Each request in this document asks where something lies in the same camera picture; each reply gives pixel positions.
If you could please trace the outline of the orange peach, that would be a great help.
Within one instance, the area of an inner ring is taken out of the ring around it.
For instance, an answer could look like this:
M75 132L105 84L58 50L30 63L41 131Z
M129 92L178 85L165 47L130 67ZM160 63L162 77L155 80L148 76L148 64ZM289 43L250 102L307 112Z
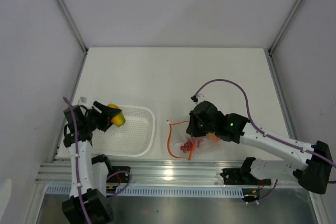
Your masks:
M213 142L218 142L218 141L220 141L220 138L219 137L217 137L215 134L213 134L213 133L208 133L207 135L206 135L206 137L207 137L207 139L209 139L210 141L213 141Z

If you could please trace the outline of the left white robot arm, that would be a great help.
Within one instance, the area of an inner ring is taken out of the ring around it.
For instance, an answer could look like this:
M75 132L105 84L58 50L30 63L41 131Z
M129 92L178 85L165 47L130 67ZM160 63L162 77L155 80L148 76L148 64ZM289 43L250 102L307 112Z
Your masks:
M104 154L93 157L93 132L106 132L111 126L122 126L121 109L113 104L95 101L92 107L68 105L64 110L63 144L70 154L71 189L62 211L70 223L110 223L113 210L106 196L106 185L114 169Z

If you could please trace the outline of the yellow fruit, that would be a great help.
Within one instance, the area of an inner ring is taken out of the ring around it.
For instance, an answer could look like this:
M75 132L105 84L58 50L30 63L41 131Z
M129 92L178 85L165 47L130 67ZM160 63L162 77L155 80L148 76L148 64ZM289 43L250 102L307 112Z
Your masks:
M119 107L117 105L112 104L112 103L108 104L108 107L113 108L113 109L119 109ZM110 120L110 122L117 127L121 127L125 123L125 117L124 117L123 113L120 112L119 114L115 115Z

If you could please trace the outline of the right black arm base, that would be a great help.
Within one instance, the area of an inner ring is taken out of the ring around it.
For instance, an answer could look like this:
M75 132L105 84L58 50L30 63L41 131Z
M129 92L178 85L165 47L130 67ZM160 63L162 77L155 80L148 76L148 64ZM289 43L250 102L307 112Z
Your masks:
M250 172L243 171L240 168L224 168L222 169L220 176L223 178L225 185L271 185L270 179L259 180L254 177Z

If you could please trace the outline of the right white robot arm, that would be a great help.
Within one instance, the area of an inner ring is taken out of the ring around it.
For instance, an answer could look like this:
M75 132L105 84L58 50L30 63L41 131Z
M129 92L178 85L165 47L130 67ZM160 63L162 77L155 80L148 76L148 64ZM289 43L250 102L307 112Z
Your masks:
M327 191L334 162L329 146L324 142L310 144L272 136L253 124L251 119L236 113L223 114L208 101L190 111L186 132L192 137L212 133L225 142L255 147L280 158L279 161L246 158L239 174L246 184L263 179L291 180L316 194L323 195Z

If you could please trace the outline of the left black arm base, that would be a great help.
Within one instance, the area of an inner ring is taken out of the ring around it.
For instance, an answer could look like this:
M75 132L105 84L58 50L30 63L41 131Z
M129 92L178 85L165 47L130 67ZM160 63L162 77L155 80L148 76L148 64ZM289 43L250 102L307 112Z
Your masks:
M109 172L107 177L108 183L125 184L130 180L129 166L112 166L112 171Z

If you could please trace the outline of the red grape bunch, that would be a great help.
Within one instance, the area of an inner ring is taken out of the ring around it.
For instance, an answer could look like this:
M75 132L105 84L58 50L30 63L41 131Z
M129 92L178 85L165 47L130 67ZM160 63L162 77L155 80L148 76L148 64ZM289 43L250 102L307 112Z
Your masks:
M191 151L194 151L195 149L199 148L203 141L204 141L203 138L191 137L181 145L180 150L183 153L190 153Z

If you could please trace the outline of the clear zip top bag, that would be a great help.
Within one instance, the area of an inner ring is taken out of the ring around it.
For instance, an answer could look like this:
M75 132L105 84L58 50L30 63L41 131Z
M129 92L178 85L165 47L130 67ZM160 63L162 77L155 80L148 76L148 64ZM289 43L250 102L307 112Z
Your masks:
M188 161L215 158L215 155L225 147L223 141L214 134L195 137L187 133L189 122L190 120L186 116L167 120L169 134L166 147L169 155Z

